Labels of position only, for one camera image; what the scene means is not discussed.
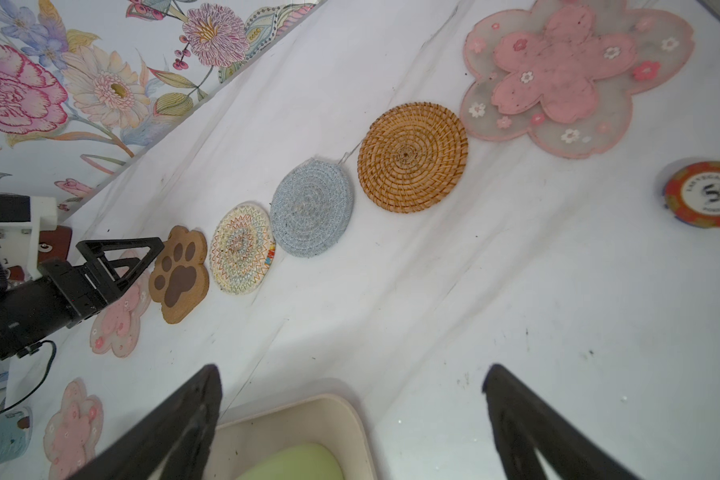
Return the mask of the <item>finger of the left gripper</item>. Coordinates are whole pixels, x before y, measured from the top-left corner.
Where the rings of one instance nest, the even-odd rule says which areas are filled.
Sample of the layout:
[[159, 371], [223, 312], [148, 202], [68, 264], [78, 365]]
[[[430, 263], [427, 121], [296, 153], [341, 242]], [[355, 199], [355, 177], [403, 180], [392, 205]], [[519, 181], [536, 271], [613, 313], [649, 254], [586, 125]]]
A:
[[86, 278], [100, 294], [125, 294], [164, 249], [159, 237], [83, 240], [77, 250]]

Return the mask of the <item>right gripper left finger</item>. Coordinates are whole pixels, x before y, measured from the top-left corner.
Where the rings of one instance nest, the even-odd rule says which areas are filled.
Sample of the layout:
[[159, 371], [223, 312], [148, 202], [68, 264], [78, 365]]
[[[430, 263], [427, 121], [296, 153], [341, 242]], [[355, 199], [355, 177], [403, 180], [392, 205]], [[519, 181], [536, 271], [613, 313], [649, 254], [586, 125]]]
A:
[[222, 384], [203, 366], [74, 479], [200, 479], [217, 427]]

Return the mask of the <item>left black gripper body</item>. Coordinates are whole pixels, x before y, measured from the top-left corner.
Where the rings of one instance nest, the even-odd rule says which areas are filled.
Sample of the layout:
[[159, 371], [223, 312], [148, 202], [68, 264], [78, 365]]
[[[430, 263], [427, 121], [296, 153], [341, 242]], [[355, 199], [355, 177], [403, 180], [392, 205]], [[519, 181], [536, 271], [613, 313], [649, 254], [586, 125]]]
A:
[[0, 360], [23, 356], [31, 347], [63, 327], [72, 327], [112, 304], [95, 283], [94, 266], [113, 269], [112, 280], [123, 278], [121, 260], [73, 266], [65, 260], [41, 264], [44, 276], [0, 294]]

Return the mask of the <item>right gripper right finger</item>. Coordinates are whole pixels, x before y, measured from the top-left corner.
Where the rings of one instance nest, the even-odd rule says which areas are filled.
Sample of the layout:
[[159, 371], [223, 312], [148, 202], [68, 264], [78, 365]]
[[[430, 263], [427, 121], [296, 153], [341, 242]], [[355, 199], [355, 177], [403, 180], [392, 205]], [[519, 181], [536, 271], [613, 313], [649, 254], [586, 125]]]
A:
[[508, 479], [545, 479], [544, 458], [561, 479], [633, 479], [501, 364], [482, 386], [496, 450]]

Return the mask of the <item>white multicolour zigzag coaster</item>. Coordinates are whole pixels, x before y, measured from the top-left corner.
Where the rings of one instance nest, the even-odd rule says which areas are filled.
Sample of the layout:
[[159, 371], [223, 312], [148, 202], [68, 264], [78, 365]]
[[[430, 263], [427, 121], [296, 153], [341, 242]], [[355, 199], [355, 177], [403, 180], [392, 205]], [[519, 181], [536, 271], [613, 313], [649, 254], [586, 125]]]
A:
[[262, 283], [275, 252], [267, 212], [255, 203], [241, 203], [217, 225], [209, 250], [211, 273], [225, 293], [245, 295]]

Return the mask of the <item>grey-blue woven round coaster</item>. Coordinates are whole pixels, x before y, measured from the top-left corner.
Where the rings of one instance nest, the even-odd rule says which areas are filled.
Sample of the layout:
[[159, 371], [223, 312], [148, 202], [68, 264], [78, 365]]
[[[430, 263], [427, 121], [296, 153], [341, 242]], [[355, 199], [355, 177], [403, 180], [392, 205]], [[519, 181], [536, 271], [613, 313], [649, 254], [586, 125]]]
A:
[[270, 204], [275, 241], [295, 257], [321, 255], [341, 239], [353, 208], [354, 189], [344, 162], [313, 156], [275, 190]]

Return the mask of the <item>woven rattan round coaster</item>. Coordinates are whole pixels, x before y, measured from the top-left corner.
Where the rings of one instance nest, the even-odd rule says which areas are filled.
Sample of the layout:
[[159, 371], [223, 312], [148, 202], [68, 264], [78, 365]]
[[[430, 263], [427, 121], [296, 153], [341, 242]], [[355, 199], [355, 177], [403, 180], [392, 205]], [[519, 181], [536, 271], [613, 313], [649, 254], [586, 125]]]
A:
[[369, 127], [358, 156], [359, 184], [384, 210], [423, 211], [458, 184], [468, 150], [465, 128], [451, 110], [431, 102], [402, 104]]

